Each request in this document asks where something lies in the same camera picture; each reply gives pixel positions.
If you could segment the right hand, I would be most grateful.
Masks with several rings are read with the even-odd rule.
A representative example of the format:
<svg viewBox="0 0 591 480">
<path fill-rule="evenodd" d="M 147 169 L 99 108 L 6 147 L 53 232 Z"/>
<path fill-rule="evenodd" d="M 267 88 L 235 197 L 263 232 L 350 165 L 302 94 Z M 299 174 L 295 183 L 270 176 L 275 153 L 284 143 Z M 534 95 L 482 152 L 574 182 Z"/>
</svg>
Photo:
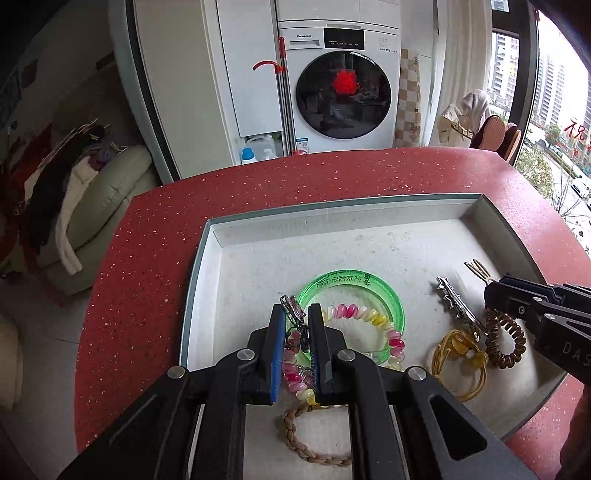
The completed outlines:
<svg viewBox="0 0 591 480">
<path fill-rule="evenodd" d="M 570 422 L 567 439 L 560 452 L 561 468 L 555 479 L 591 478 L 591 389 L 584 387 Z"/>
</svg>

